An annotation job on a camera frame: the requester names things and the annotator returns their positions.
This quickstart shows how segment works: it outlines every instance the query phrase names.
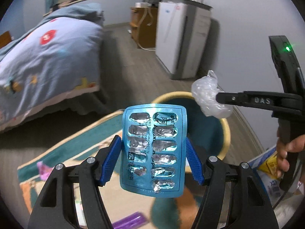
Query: empty blister pack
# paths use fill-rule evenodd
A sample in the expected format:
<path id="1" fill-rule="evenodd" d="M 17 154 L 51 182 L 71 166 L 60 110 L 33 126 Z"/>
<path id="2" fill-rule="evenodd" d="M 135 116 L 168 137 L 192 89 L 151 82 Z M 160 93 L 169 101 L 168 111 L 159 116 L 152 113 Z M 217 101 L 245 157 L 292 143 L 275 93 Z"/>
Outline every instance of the empty blister pack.
<path id="1" fill-rule="evenodd" d="M 121 187 L 154 197 L 182 195 L 186 131 L 182 106 L 145 104 L 125 109 Z"/>

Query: das logo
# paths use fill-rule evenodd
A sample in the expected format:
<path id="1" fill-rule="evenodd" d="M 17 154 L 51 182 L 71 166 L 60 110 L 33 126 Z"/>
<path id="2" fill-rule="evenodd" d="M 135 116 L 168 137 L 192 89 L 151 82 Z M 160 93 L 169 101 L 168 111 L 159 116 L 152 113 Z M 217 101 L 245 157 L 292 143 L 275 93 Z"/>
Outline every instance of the das logo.
<path id="1" fill-rule="evenodd" d="M 271 104 L 270 98 L 259 98 L 255 97 L 254 98 L 255 103 L 264 103 L 264 104 Z"/>

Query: human hand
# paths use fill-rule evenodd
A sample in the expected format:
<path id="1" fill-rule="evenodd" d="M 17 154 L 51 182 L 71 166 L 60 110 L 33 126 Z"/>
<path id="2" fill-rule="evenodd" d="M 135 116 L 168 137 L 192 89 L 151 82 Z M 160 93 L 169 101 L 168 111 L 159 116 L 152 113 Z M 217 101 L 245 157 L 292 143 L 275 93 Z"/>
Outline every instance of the human hand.
<path id="1" fill-rule="evenodd" d="M 305 134 L 297 137 L 293 141 L 288 144 L 284 144 L 279 138 L 276 143 L 276 151 L 277 157 L 277 176 L 281 177 L 283 172 L 287 172 L 289 169 L 289 162 L 286 160 L 287 152 L 300 152 L 303 151 L 305 147 Z M 305 173 L 302 173 L 300 182 L 305 183 Z"/>

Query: bedside table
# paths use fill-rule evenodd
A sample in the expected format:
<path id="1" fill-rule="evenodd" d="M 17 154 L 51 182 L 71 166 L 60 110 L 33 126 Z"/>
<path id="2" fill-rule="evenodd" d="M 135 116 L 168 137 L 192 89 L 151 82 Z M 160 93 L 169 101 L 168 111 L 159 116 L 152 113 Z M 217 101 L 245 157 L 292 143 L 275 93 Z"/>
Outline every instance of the bedside table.
<path id="1" fill-rule="evenodd" d="M 0 35 L 0 48 L 6 46 L 8 43 L 12 41 L 12 37 L 9 31 Z"/>
<path id="2" fill-rule="evenodd" d="M 145 13 L 145 9 L 150 9 L 152 18 L 150 17 L 148 11 L 141 23 L 139 24 L 142 16 Z M 143 48 L 151 48 L 156 46 L 156 31 L 157 31 L 157 21 L 158 21 L 158 8 L 144 8 L 144 7 L 132 7 L 131 22 L 131 36 L 136 43 L 139 43 Z"/>

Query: plastic bag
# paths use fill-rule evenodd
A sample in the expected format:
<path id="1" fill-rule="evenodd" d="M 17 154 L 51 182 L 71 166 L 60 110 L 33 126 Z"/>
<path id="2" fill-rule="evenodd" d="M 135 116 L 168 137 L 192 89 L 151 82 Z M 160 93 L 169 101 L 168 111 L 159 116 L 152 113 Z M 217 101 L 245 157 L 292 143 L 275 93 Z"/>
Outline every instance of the plastic bag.
<path id="1" fill-rule="evenodd" d="M 214 71 L 209 70 L 208 76 L 202 77 L 192 84 L 192 95 L 205 116 L 214 116 L 218 119 L 227 118 L 232 114 L 233 106 L 216 101 L 216 95 L 222 92 L 217 86 L 217 77 Z"/>

